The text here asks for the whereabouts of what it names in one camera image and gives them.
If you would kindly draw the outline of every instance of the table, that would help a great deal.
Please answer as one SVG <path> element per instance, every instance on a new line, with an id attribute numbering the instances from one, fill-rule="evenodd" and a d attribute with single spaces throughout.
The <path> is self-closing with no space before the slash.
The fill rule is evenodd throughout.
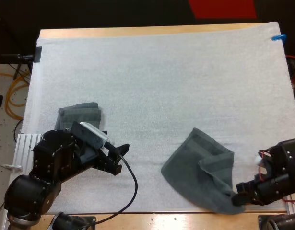
<path id="1" fill-rule="evenodd" d="M 75 38 L 75 37 L 106 37 L 132 35 L 160 35 L 191 32 L 210 32 L 249 28 L 259 23 L 215 24 L 215 25 L 185 25 L 158 27 L 124 27 L 124 28 L 85 28 L 85 29 L 53 29 L 41 30 L 41 38 Z M 121 214 L 97 226 L 98 230 L 154 230 L 154 229 L 258 229 L 258 215 L 278 215 L 285 212 L 248 212 L 236 216 L 226 216 L 213 213 L 137 213 Z M 104 219 L 107 214 L 96 215 L 97 220 Z M 51 222 L 52 215 L 44 215 L 39 224 L 32 230 L 45 230 Z"/>

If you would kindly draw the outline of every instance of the blue clip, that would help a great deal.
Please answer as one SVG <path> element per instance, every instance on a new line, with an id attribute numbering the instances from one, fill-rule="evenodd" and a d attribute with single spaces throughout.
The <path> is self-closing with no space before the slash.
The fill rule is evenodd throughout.
<path id="1" fill-rule="evenodd" d="M 277 36 L 272 37 L 272 41 L 282 40 L 282 41 L 283 41 L 283 44 L 285 44 L 285 42 L 286 42 L 286 38 L 287 38 L 287 36 L 284 35 L 284 34 L 282 34 L 282 35 L 277 35 Z"/>

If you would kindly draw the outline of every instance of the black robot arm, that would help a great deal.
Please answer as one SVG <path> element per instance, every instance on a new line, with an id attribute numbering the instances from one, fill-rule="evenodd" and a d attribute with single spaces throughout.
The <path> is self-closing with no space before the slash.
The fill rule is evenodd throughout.
<path id="1" fill-rule="evenodd" d="M 108 156 L 101 148 L 109 150 Z M 29 175 L 18 176 L 5 194 L 5 209 L 14 229 L 28 229 L 49 211 L 61 183 L 89 169 L 113 175 L 121 172 L 119 155 L 129 144 L 114 147 L 106 133 L 88 123 L 74 122 L 71 130 L 51 130 L 34 147 Z"/>
<path id="2" fill-rule="evenodd" d="M 254 180 L 237 184 L 232 198 L 236 206 L 267 205 L 295 193 L 295 139 L 279 142 L 259 152 L 267 174 L 257 174 Z"/>

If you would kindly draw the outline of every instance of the gray cloth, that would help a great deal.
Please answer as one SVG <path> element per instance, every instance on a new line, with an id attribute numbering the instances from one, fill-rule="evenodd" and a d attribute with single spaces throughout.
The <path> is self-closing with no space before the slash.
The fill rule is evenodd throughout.
<path id="1" fill-rule="evenodd" d="M 231 197 L 234 153 L 194 128 L 162 167 L 171 186 L 192 203 L 224 214 L 244 212 Z"/>
<path id="2" fill-rule="evenodd" d="M 82 103 L 73 106 L 60 108 L 55 129 L 71 128 L 74 121 L 88 122 L 99 128 L 101 110 L 98 108 L 98 103 Z"/>

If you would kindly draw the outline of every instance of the yellow cable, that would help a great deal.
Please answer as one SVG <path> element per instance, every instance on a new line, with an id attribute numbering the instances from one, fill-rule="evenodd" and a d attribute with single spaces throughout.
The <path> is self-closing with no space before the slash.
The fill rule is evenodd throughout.
<path id="1" fill-rule="evenodd" d="M 11 96 L 19 89 L 23 88 L 23 87 L 27 87 L 29 86 L 26 81 L 24 80 L 24 77 L 26 77 L 29 73 L 26 73 L 24 76 L 19 76 L 17 77 L 10 85 L 7 93 L 6 93 L 6 98 L 5 98 L 5 104 L 4 104 L 4 107 L 5 107 L 5 112 L 7 113 L 8 116 L 10 116 L 11 118 L 13 119 L 16 119 L 16 120 L 21 120 L 23 117 L 22 116 L 19 116 L 17 115 L 16 113 L 14 113 L 12 111 L 12 109 L 10 108 L 9 106 L 9 103 L 12 104 L 13 106 L 16 106 L 16 107 L 22 107 L 22 106 L 25 106 L 25 103 L 23 104 L 15 104 L 11 101 Z M 18 87 L 15 87 L 19 82 L 23 81 L 24 82 L 24 85 L 20 85 Z"/>
<path id="2" fill-rule="evenodd" d="M 14 77 L 12 74 L 9 73 L 0 73 L 0 76 L 5 76 L 5 77 Z"/>
<path id="3" fill-rule="evenodd" d="M 11 83 L 11 85 L 6 93 L 5 102 L 4 102 L 4 109 L 5 109 L 5 112 L 7 113 L 7 115 L 10 116 L 11 118 L 16 119 L 16 120 L 21 120 L 23 117 L 14 113 L 12 111 L 12 109 L 10 108 L 9 103 L 15 107 L 22 107 L 22 106 L 26 105 L 26 103 L 15 104 L 14 102 L 11 101 L 11 96 L 19 89 L 29 86 L 29 84 L 27 84 L 27 82 L 24 79 L 25 77 L 27 77 L 29 75 L 29 72 L 25 72 L 23 75 L 21 75 L 18 72 L 18 75 L 19 76 Z M 9 73 L 0 73 L 0 76 L 11 77 L 11 78 L 14 77 L 12 74 L 9 74 Z M 24 82 L 24 85 L 20 85 L 20 86 L 15 87 L 21 81 Z"/>

